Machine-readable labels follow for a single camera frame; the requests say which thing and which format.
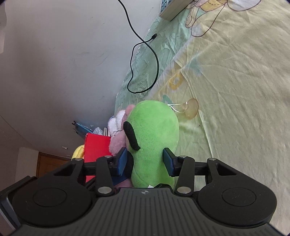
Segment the red storage box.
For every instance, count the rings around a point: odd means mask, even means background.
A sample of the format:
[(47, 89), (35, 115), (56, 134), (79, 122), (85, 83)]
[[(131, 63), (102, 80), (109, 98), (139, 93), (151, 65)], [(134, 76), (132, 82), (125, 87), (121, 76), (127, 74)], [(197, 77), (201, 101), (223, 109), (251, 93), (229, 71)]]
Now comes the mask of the red storage box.
[(84, 142), (84, 162), (95, 162), (98, 158), (112, 155), (109, 152), (111, 138), (88, 133)]

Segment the mauve bear plush toy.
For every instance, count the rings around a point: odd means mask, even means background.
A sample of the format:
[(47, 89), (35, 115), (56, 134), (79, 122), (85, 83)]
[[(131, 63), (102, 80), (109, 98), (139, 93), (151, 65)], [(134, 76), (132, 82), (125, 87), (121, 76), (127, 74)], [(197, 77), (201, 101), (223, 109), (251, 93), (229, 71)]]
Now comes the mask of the mauve bear plush toy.
[[(121, 130), (111, 137), (111, 141), (109, 144), (109, 152), (113, 156), (115, 156), (123, 147), (126, 147), (126, 134), (123, 129), (123, 124), (127, 120), (128, 116), (130, 115), (134, 107), (135, 105), (131, 104), (125, 109), (125, 114), (122, 118), (122, 123), (121, 123)], [(118, 183), (117, 187), (133, 187), (133, 184), (131, 181), (133, 165), (134, 165), (134, 160), (133, 160), (132, 155), (129, 153), (129, 156), (127, 157), (126, 168), (124, 170), (126, 179)]]

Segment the white bunny plush plaid ears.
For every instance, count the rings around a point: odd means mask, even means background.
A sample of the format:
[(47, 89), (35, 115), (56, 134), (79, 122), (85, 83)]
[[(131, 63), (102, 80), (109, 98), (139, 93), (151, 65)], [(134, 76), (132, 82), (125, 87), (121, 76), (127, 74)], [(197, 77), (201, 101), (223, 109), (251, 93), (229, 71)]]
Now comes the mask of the white bunny plush plaid ears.
[(108, 121), (108, 132), (110, 133), (111, 137), (121, 130), (121, 123), (124, 114), (125, 110), (120, 110)]

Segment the green plush toy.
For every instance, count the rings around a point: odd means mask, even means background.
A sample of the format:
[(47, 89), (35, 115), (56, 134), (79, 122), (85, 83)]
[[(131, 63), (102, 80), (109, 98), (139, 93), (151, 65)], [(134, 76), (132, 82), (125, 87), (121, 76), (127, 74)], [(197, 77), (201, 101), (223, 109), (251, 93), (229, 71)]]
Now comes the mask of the green plush toy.
[(174, 151), (178, 145), (179, 123), (167, 104), (145, 100), (138, 103), (123, 123), (127, 150), (133, 156), (131, 182), (134, 188), (160, 183), (173, 187), (163, 162), (163, 149)]

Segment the yellow tiger plush toy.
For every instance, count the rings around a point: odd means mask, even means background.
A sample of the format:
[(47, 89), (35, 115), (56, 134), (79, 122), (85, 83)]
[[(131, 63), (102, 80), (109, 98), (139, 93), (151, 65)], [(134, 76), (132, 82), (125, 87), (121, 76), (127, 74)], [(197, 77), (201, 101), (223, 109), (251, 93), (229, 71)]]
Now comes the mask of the yellow tiger plush toy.
[(75, 158), (84, 159), (84, 145), (80, 145), (75, 149), (71, 159), (75, 159)]

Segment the blue plastic bag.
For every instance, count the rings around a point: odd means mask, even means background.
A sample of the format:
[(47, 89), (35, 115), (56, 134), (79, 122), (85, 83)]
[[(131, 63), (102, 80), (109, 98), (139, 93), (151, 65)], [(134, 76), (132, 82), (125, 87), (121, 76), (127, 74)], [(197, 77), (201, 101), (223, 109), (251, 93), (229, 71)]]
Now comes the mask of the blue plastic bag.
[(73, 121), (72, 125), (74, 126), (74, 131), (83, 139), (85, 139), (87, 134), (103, 135), (103, 130), (100, 127), (95, 127), (94, 125), (86, 126), (76, 121)]

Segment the clear plastic suction hook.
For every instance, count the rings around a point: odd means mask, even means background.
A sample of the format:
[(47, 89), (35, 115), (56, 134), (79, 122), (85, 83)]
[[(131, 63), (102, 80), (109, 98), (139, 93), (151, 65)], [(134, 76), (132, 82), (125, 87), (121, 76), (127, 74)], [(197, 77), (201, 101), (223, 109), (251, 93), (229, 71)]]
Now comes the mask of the clear plastic suction hook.
[(199, 112), (199, 102), (195, 98), (191, 98), (184, 103), (168, 104), (171, 109), (179, 114), (184, 114), (187, 119), (193, 119)]

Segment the left gripper device body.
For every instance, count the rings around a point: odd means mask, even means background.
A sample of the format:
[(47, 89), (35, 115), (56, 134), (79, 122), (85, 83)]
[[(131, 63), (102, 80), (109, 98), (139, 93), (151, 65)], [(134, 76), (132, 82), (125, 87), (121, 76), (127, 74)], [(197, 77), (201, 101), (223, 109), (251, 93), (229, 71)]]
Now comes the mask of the left gripper device body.
[(10, 235), (21, 226), (21, 222), (12, 206), (12, 200), (18, 190), (35, 180), (37, 180), (35, 176), (26, 176), (1, 190), (1, 235)]

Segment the cartoon print bed sheet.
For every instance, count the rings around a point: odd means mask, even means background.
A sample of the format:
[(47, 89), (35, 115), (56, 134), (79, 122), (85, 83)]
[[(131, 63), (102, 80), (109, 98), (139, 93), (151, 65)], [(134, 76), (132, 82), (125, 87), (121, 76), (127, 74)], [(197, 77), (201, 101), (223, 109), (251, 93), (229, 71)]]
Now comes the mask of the cartoon print bed sheet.
[(115, 101), (199, 102), (177, 113), (177, 154), (217, 158), (268, 186), (272, 225), (289, 233), (289, 2), (192, 1), (172, 21), (156, 18)]

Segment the white power strip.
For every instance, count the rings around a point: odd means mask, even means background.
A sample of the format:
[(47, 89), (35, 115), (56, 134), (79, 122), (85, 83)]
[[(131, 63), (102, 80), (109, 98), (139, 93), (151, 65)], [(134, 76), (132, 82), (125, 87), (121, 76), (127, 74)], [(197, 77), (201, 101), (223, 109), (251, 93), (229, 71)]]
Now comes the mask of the white power strip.
[(159, 17), (171, 21), (191, 2), (192, 0), (162, 0), (160, 4)]

